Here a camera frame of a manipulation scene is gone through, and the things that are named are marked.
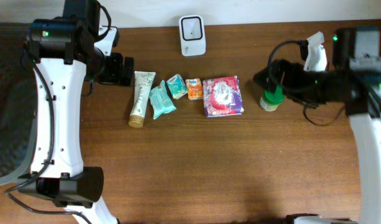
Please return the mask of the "white tube gold cap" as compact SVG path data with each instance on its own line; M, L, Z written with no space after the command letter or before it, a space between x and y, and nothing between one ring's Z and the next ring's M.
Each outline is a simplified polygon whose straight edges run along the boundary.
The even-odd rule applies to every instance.
M142 128L151 86L156 76L155 72L135 71L134 105L129 115L128 124L133 128Z

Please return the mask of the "green lid jar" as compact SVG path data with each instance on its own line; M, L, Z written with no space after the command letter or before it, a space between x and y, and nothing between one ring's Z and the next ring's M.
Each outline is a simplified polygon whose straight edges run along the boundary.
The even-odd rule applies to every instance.
M275 111L277 107L285 100L283 89L277 86L274 92L265 90L260 98L260 107L268 112Z

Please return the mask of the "teal wet wipes pack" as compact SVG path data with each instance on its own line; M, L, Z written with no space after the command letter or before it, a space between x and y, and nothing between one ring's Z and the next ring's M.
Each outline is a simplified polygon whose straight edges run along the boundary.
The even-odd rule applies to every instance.
M164 80L150 91L149 99L153 107L153 119L176 110L174 103L167 94L166 82Z

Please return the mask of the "green tissue pack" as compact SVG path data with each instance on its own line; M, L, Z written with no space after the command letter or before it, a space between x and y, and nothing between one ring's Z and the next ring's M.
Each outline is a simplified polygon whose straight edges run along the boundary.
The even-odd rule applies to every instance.
M180 74L175 74L166 83L175 100L187 94L186 84Z

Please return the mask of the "red purple floral pack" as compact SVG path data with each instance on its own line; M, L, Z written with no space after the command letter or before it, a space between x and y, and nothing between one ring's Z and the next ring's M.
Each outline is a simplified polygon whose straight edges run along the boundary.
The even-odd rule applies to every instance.
M244 112L237 76L204 80L202 89L206 117L240 115Z

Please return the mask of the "orange tissue pack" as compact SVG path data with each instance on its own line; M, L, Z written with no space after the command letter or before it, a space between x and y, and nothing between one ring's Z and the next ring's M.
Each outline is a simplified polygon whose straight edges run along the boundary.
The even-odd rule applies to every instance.
M203 99L202 83L199 78L186 79L186 87L188 99L201 100Z

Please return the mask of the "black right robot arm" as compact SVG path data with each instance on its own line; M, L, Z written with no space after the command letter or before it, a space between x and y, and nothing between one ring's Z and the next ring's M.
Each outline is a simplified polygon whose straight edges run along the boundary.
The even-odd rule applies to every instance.
M333 35L333 70L327 69L321 33L299 40L302 63L268 58L253 81L305 110L328 102L344 105L357 145L360 223L381 223L381 57L376 27L348 27Z

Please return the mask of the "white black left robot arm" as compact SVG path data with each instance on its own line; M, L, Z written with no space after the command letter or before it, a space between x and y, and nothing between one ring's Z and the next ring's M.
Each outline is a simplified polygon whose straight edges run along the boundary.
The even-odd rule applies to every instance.
M84 82L128 86L134 59L112 52L118 29L100 25L107 9L98 1L66 1L53 19L36 19L24 53L37 82L37 134L30 171L14 190L56 206L79 223L117 223L102 197L101 167L87 167L80 149Z

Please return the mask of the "white barcode scanner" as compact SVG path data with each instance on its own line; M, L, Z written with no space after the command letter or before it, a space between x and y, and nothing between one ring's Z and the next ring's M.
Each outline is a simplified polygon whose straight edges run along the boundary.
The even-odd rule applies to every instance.
M182 16L178 24L182 55L193 57L205 54L207 45L203 18L199 15Z

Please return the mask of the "grey plastic mesh basket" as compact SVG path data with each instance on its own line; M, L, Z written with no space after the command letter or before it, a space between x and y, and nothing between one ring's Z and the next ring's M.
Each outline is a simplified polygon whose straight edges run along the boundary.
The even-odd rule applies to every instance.
M27 29L0 23L0 186L28 172L34 156L37 88L23 50Z

